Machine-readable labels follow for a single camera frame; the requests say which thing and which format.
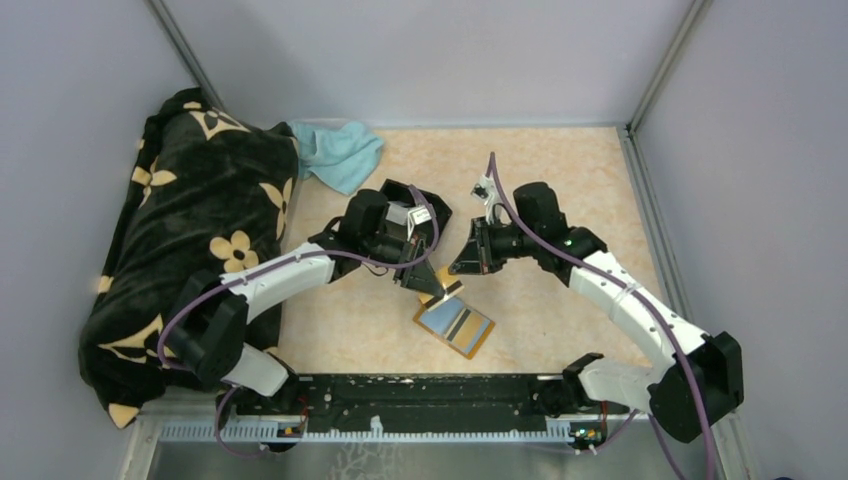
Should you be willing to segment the gold credit card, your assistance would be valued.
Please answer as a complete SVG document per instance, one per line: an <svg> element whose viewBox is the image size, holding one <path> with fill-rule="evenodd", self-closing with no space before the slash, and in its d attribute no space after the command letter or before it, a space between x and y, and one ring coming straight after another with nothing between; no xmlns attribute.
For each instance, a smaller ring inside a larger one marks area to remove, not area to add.
<svg viewBox="0 0 848 480"><path fill-rule="evenodd" d="M464 288L460 278L448 266L443 266L435 272L428 284L428 291L418 293L418 300L425 310L431 311L461 293Z"/></svg>

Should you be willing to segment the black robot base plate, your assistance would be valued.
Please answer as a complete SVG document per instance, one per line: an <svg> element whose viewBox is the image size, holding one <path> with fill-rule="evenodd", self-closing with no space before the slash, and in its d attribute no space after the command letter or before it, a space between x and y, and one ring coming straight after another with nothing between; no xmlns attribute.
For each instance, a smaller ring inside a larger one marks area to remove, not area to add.
<svg viewBox="0 0 848 480"><path fill-rule="evenodd" d="M247 389L220 396L220 426L235 415L294 419L291 435L430 438L561 436L600 442L617 404L579 404L559 374L304 374L272 397Z"/></svg>

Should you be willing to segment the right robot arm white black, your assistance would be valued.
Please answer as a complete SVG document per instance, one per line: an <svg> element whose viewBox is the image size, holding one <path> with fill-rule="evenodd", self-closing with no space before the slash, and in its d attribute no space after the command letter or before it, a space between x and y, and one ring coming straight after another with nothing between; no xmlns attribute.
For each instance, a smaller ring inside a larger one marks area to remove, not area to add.
<svg viewBox="0 0 848 480"><path fill-rule="evenodd" d="M471 221L454 275L488 275L512 259L532 258L571 291L600 308L649 360L647 367L587 353L562 372L567 408L588 412L607 401L651 415L673 439L690 443L744 399L741 347L712 336L640 285L590 229L571 226L545 182L517 188L507 206L491 178L472 196L486 212Z"/></svg>

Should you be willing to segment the tan leather card holder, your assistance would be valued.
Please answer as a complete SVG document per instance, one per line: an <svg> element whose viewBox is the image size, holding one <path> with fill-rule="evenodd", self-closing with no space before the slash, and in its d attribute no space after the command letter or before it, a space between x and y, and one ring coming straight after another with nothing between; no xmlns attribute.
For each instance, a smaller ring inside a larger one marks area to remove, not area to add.
<svg viewBox="0 0 848 480"><path fill-rule="evenodd" d="M413 322L465 359L473 359L495 328L495 321L459 296L431 310L422 306Z"/></svg>

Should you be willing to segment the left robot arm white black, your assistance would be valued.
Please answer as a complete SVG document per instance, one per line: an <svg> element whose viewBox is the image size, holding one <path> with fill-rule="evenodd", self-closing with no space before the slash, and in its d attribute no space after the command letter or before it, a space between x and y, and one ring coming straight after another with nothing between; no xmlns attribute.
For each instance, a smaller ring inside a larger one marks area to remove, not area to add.
<svg viewBox="0 0 848 480"><path fill-rule="evenodd" d="M383 192L360 190L343 215L292 251L240 272L193 275L164 322L161 363L191 373L204 388L248 389L273 412L292 411L300 399L295 373L246 339L259 315L362 265L393 271L404 289L448 295L428 261L440 240L436 209L415 186L408 191L411 202L393 214L396 204Z"/></svg>

